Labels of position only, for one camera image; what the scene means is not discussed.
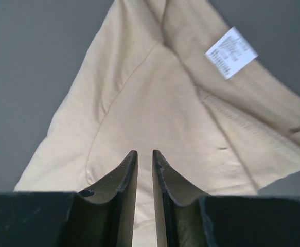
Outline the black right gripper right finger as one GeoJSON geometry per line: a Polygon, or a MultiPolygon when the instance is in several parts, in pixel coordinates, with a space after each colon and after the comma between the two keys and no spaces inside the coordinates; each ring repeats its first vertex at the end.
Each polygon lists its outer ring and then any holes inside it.
{"type": "Polygon", "coordinates": [[[300,246],[300,197],[212,196],[152,154],[158,246],[300,246]]]}

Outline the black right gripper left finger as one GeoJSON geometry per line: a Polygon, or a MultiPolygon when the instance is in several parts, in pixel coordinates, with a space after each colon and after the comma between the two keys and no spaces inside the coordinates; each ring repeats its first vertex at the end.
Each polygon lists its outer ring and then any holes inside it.
{"type": "Polygon", "coordinates": [[[137,152],[80,192],[0,193],[0,246],[131,246],[137,152]]]}

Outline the beige t shirt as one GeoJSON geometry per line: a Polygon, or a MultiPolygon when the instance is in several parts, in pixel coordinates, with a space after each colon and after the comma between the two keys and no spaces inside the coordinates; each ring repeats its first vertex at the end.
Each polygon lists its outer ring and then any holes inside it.
{"type": "Polygon", "coordinates": [[[300,171],[300,97],[257,61],[225,79],[208,1],[115,1],[16,191],[80,191],[138,152],[133,246],[156,246],[152,151],[213,195],[300,171]]]}

